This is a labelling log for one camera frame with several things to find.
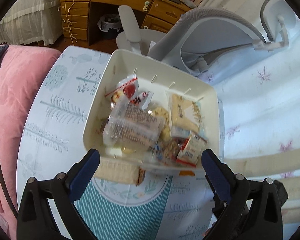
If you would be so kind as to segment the white lace covered furniture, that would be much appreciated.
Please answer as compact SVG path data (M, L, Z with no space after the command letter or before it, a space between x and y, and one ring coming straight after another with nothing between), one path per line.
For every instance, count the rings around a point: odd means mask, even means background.
M0 21L0 44L54 44L63 33L60 5L60 0L17 0Z

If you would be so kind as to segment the pink quilt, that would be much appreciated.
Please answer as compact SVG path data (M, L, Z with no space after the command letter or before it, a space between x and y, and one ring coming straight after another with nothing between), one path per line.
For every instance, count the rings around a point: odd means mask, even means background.
M23 128L38 89L60 55L48 47L10 45L0 60L0 165L14 204Z

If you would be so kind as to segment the large yellow cracker bag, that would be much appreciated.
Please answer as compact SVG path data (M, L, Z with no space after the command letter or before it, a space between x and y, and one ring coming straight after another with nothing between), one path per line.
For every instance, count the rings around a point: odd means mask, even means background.
M200 103L172 92L166 96L171 137L186 139L193 132L207 140Z

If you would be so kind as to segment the floral curtain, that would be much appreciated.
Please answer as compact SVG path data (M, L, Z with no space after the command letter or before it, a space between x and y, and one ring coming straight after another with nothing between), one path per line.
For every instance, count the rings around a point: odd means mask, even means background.
M202 0L201 6L234 12L263 33L265 1ZM202 79L218 93L225 163L248 179L271 178L285 186L283 237L300 239L300 0L285 1L296 14L287 48L237 51Z

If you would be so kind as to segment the white red small sachet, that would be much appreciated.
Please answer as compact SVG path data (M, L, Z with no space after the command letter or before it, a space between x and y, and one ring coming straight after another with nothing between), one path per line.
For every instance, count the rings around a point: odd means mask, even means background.
M207 140L193 131L183 142L177 155L176 162L181 165L196 167L198 160L206 149Z

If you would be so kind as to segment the white plastic storage bin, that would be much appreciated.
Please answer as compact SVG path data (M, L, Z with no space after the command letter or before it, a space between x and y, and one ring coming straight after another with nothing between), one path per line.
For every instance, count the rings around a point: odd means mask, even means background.
M143 170L158 174L175 175L181 170L201 171L202 165L182 167L165 165L152 154L123 154L118 147L105 146L100 131L102 121L110 115L110 101L105 94L124 78L136 74L141 91L153 93L150 106L168 108L168 93L200 103L204 135L207 147L219 155L219 107L216 90L202 80L168 64L150 57L118 49L114 51L103 71L83 130L83 145L86 150L98 150L102 160L113 160L140 166Z

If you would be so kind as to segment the red apple snack packet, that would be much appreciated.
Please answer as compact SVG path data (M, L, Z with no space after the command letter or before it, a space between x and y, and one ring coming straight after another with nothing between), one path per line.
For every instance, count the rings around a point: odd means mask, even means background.
M135 98L139 90L139 82L136 74L132 74L119 81L116 85L107 88L105 98L113 103L117 103L121 96L128 99Z

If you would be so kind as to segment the white orange snack bar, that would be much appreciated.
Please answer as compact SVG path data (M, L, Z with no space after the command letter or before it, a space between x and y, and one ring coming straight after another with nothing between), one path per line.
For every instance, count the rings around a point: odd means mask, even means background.
M180 177L185 177L185 176L191 176L194 177L195 173L193 171L186 171L186 170L182 170L179 172L179 176Z

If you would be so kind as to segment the grey office chair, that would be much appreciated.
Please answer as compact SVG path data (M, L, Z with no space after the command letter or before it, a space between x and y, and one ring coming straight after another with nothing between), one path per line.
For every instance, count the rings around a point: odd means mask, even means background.
M288 30L296 25L296 15L285 0L265 0L260 10L263 35L247 20L217 8L195 8L162 33L140 29L131 7L119 6L123 32L117 47L174 66L198 76L221 56L245 48L274 51L289 46Z

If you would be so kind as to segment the clear pastry packet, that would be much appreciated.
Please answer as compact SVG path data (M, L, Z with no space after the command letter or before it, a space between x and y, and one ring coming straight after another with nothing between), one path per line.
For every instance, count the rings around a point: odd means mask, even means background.
M150 151L160 135L160 126L147 128L126 119L110 118L102 137L106 146L126 147L134 151Z
M133 127L149 135L153 141L158 140L164 124L158 117L154 117L130 103L124 96L119 98L109 117L110 119L120 120L128 125L133 125Z

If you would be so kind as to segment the trash bin with bag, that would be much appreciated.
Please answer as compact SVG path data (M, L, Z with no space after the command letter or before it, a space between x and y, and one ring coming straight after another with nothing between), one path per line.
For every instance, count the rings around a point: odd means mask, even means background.
M119 32L122 28L122 24L118 14L107 14L101 16L97 23L97 26L102 32L108 32L110 30Z

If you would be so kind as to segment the nut cluster packet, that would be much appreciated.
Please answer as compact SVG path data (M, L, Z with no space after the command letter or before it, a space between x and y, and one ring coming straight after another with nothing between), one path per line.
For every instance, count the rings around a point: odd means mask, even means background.
M181 149L181 141L171 139L169 142L163 142L160 147L162 157L166 161L175 161Z

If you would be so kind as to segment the brown paper cracker pack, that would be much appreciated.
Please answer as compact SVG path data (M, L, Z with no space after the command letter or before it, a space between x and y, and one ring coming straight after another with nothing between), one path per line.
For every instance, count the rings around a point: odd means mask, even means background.
M138 165L118 159L101 158L94 177L120 184L138 186L143 182L145 174L146 171Z

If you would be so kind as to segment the wooden desk with drawers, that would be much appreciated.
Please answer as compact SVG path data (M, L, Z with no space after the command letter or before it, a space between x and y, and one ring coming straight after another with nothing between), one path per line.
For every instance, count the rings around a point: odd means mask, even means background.
M170 0L60 0L63 35L66 42L88 47L110 36L100 31L102 16L117 14L121 5L133 9L141 29L167 33L190 8Z

